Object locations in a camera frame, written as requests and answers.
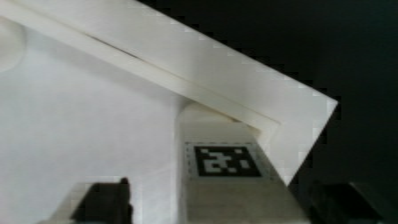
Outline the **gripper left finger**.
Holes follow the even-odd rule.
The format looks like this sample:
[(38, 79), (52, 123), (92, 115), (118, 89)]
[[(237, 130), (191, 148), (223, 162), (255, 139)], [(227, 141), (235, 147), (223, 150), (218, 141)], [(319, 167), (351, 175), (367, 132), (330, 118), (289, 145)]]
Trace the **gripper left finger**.
[(54, 215), (38, 224), (134, 224), (131, 181), (97, 182), (83, 199), (67, 198)]

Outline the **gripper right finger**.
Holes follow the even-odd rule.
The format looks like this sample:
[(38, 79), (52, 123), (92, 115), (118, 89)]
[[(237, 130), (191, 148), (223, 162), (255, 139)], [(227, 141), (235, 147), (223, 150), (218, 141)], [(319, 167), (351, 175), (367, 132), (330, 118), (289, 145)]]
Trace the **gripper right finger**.
[(312, 224), (398, 224), (398, 208), (362, 182), (315, 182), (310, 190)]

